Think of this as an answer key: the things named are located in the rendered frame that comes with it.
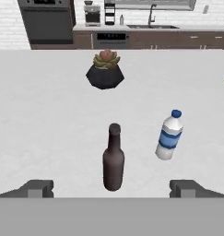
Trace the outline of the sink basin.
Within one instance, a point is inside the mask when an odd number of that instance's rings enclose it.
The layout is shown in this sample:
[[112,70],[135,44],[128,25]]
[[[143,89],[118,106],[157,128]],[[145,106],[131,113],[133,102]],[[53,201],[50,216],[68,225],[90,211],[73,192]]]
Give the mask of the sink basin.
[[179,29],[179,27],[172,25],[127,25],[130,29]]

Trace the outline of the dark sink tap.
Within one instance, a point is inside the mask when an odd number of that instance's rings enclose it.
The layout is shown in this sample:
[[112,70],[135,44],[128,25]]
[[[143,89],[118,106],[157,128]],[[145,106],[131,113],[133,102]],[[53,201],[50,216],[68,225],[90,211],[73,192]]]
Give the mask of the dark sink tap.
[[153,9],[157,7],[157,4],[152,4],[149,10],[148,22],[147,25],[151,28],[151,24],[156,21],[156,16],[153,15]]

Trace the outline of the white plastic bottle blue label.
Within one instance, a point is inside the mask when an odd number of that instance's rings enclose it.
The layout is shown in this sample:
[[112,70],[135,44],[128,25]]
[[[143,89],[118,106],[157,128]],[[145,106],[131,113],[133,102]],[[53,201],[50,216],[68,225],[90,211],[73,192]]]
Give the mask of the white plastic bottle blue label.
[[181,116],[181,111],[172,110],[171,116],[164,120],[155,151],[159,159],[169,160],[172,158],[173,152],[183,132]]

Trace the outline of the dark brown glass bottle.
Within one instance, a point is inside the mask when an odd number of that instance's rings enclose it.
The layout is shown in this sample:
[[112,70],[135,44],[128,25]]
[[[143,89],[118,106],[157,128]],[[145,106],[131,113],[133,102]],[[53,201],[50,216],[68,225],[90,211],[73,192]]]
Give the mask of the dark brown glass bottle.
[[108,147],[102,155],[103,185],[108,191],[121,188],[124,176],[124,152],[121,150],[121,126],[109,126]]

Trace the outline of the dishwasher with black panel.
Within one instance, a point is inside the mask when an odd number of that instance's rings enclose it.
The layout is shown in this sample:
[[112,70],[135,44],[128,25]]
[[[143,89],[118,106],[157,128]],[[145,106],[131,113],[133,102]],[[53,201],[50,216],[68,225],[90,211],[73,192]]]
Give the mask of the dishwasher with black panel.
[[93,33],[94,49],[128,49],[129,35],[125,31],[96,31]]

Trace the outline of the brown base cupboards run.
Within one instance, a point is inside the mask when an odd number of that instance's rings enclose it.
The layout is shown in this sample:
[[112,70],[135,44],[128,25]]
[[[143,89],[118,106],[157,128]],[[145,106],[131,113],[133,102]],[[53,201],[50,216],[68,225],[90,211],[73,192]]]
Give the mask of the brown base cupboards run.
[[[32,50],[97,50],[93,48],[93,33],[74,31],[72,44],[32,44]],[[224,50],[224,31],[194,30],[130,30],[129,48],[122,50],[220,49]]]

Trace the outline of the dark grey wall oven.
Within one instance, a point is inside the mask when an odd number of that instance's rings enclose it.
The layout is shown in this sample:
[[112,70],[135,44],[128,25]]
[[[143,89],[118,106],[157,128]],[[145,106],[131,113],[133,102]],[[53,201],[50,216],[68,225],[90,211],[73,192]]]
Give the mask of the dark grey wall oven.
[[18,0],[30,44],[72,44],[74,0]]

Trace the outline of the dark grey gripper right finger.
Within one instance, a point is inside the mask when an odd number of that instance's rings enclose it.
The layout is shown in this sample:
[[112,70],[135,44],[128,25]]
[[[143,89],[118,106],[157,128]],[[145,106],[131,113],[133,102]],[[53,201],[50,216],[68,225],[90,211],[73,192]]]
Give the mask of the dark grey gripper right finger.
[[179,198],[224,198],[224,194],[208,190],[194,180],[170,180],[170,197]]

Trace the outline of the silver coffee machine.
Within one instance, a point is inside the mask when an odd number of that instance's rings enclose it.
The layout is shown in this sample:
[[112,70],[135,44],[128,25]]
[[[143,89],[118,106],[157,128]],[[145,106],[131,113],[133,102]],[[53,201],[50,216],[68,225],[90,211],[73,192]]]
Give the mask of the silver coffee machine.
[[100,6],[94,5],[92,0],[84,1],[85,25],[87,27],[100,26]]

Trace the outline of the succulent in black pot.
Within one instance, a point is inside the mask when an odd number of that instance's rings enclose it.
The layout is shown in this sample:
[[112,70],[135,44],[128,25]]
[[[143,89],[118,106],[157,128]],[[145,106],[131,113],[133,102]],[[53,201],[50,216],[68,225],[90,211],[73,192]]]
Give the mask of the succulent in black pot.
[[115,89],[124,75],[118,63],[121,57],[111,49],[105,49],[93,58],[93,65],[86,73],[88,82],[97,89]]

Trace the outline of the grey framed window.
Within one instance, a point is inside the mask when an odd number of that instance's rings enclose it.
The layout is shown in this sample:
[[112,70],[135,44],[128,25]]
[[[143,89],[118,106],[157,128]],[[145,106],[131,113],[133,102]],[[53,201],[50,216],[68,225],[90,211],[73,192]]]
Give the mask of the grey framed window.
[[104,0],[105,3],[115,4],[117,9],[149,10],[156,5],[156,10],[193,11],[196,0]]

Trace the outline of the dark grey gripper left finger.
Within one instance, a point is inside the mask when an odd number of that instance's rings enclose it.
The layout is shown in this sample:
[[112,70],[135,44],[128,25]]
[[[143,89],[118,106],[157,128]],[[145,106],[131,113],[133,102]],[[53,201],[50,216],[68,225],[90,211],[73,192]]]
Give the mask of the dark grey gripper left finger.
[[0,198],[53,198],[53,180],[29,180],[14,189],[0,194]]

